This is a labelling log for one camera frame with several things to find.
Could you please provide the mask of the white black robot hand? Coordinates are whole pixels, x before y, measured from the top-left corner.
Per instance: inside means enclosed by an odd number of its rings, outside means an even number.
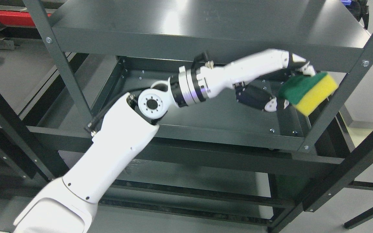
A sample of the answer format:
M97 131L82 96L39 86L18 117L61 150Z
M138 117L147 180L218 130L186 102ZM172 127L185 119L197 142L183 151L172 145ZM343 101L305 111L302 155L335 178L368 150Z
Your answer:
M281 49L266 49L222 67L202 66L200 75L205 78L207 96L214 98L226 88L234 89L234 84L249 84L263 75L284 68L290 68L308 76L316 75L314 67L307 59Z

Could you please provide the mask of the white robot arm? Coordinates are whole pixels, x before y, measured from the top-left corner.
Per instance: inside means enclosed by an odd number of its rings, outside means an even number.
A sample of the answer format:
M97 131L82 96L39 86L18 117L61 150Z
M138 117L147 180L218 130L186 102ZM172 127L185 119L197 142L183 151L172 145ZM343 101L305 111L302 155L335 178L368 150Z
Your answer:
M205 99L202 71L180 68L167 81L157 81L139 97L123 94L106 111L92 145L62 177L47 184L14 220L15 233L86 233L99 201L157 134L147 121L163 117L170 106L186 106L194 97Z

